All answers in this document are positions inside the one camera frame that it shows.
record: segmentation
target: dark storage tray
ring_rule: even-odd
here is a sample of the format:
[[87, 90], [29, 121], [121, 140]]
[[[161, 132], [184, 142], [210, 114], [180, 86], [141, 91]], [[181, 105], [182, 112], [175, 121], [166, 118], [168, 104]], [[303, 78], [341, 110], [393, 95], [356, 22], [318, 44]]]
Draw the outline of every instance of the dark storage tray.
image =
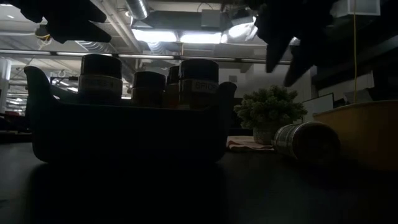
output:
[[203, 111], [169, 110], [67, 103], [73, 97], [62, 94], [56, 100], [43, 71], [27, 67], [25, 73], [33, 150], [42, 161], [214, 162], [225, 152], [236, 90], [233, 83], [222, 83], [218, 104]]

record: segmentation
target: dark table surface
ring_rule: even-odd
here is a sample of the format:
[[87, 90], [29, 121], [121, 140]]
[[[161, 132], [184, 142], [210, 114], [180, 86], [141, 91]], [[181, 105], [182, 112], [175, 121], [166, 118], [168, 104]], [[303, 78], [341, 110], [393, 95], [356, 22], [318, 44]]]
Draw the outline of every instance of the dark table surface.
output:
[[397, 175], [277, 154], [62, 166], [0, 145], [0, 223], [397, 223]]

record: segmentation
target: dark object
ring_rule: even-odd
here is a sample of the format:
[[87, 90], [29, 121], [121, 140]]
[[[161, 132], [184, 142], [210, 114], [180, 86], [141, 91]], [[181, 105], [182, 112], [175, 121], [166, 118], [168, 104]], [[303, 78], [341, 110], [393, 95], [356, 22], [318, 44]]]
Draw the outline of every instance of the dark object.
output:
[[212, 105], [218, 87], [218, 64], [212, 60], [190, 59], [180, 64], [180, 107], [204, 109]]
[[132, 84], [132, 102], [137, 106], [161, 107], [166, 76], [156, 72], [136, 72]]
[[336, 1], [246, 0], [251, 8], [260, 8], [255, 25], [258, 37], [268, 44], [267, 72], [275, 69], [293, 37], [301, 40], [286, 74], [285, 86], [292, 86], [316, 64], [318, 50], [326, 39], [324, 28], [333, 21], [330, 9]]
[[118, 104], [122, 97], [121, 62], [105, 55], [85, 55], [81, 59], [78, 94], [81, 103]]
[[24, 69], [34, 153], [45, 162], [217, 161], [226, 148], [236, 85], [223, 83], [203, 111], [62, 103], [45, 73]]
[[21, 13], [33, 22], [47, 20], [45, 25], [54, 40], [65, 43], [67, 40], [87, 40], [109, 42], [111, 36], [92, 22], [105, 22], [106, 15], [90, 0], [8, 0], [9, 3], [21, 9]]
[[320, 166], [332, 165], [340, 151], [338, 135], [320, 122], [284, 126], [273, 145], [278, 153]]
[[45, 41], [48, 41], [51, 38], [51, 35], [45, 28], [45, 25], [40, 25], [39, 28], [35, 30], [35, 36], [40, 40], [45, 40]]
[[164, 93], [164, 107], [166, 108], [177, 108], [179, 99], [180, 99], [180, 91], [178, 81], [180, 80], [179, 74], [180, 66], [176, 65], [170, 67], [169, 75], [167, 76], [167, 86]]
[[169, 75], [167, 76], [167, 85], [178, 84], [180, 80], [180, 66], [176, 65], [169, 68]]
[[89, 54], [81, 58], [80, 73], [81, 75], [106, 75], [122, 79], [122, 64], [119, 59], [114, 57]]

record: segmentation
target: pipe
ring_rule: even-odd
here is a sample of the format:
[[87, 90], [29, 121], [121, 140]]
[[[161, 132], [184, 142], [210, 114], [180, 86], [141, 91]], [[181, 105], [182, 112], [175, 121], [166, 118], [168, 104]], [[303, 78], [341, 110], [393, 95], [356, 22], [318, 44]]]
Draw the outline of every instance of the pipe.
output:
[[129, 37], [130, 41], [133, 43], [133, 45], [136, 48], [135, 52], [141, 52], [141, 48], [140, 48], [139, 42], [136, 39], [136, 37], [134, 36], [134, 34], [132, 33], [131, 27], [130, 26], [127, 27], [124, 24], [124, 21], [120, 18], [119, 14], [114, 9], [114, 6], [112, 6], [109, 3], [109, 1], [102, 0], [101, 3], [104, 6], [104, 8], [116, 19], [116, 22], [119, 23], [119, 25], [122, 28], [122, 30], [124, 31], [124, 33]]
[[146, 0], [126, 0], [127, 9], [131, 16], [136, 20], [143, 20], [148, 17], [149, 5]]
[[107, 17], [109, 23], [112, 25], [113, 29], [116, 30], [116, 32], [120, 35], [120, 37], [123, 39], [123, 41], [127, 44], [127, 46], [130, 47], [130, 49], [133, 52], [141, 52], [140, 48], [138, 45], [135, 45], [132, 40], [128, 38], [128, 36], [120, 29], [119, 25], [115, 23], [113, 18], [108, 14], [104, 6], [98, 1], [98, 0], [91, 0], [91, 2], [98, 8], [100, 9]]
[[[51, 57], [82, 57], [86, 53], [81, 52], [54, 52], [54, 51], [38, 51], [38, 50], [10, 50], [0, 49], [3, 55], [39, 55], [45, 58]], [[119, 58], [139, 58], [139, 59], [160, 59], [160, 60], [188, 60], [193, 58], [213, 60], [216, 62], [232, 62], [232, 63], [267, 63], [264, 59], [257, 58], [228, 58], [228, 57], [206, 57], [206, 56], [184, 56], [184, 55], [148, 55], [148, 54], [105, 54]], [[280, 61], [279, 65], [290, 65], [290, 61]]]

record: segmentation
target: fluorescent light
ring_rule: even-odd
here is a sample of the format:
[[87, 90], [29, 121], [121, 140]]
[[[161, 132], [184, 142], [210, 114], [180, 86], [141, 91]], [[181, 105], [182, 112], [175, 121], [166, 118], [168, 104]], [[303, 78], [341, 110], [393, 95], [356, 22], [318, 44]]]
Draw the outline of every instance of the fluorescent light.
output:
[[119, 58], [170, 59], [170, 60], [174, 59], [174, 57], [171, 55], [128, 55], [128, 54], [119, 54]]
[[18, 105], [18, 104], [19, 104], [18, 102], [11, 101], [11, 100], [9, 100], [8, 102], [9, 102], [9, 103], [12, 103], [12, 104], [15, 104], [15, 105]]
[[219, 44], [221, 33], [186, 32], [182, 35], [180, 41], [192, 44]]
[[132, 29], [132, 33], [137, 40], [148, 43], [153, 42], [176, 42], [177, 36], [174, 31], [169, 30], [137, 30]]
[[39, 50], [6, 50], [1, 49], [2, 54], [26, 54], [26, 55], [51, 55], [50, 52], [39, 51]]
[[75, 87], [68, 87], [68, 90], [70, 90], [70, 91], [78, 91], [77, 88], [75, 88]]
[[245, 24], [239, 24], [239, 25], [236, 25], [236, 26], [230, 28], [228, 31], [228, 34], [232, 38], [237, 38], [237, 37], [240, 37], [240, 36], [250, 32], [252, 26], [253, 26], [252, 22], [245, 23]]
[[223, 35], [221, 36], [221, 43], [227, 43], [227, 42], [228, 42], [228, 35], [223, 34]]

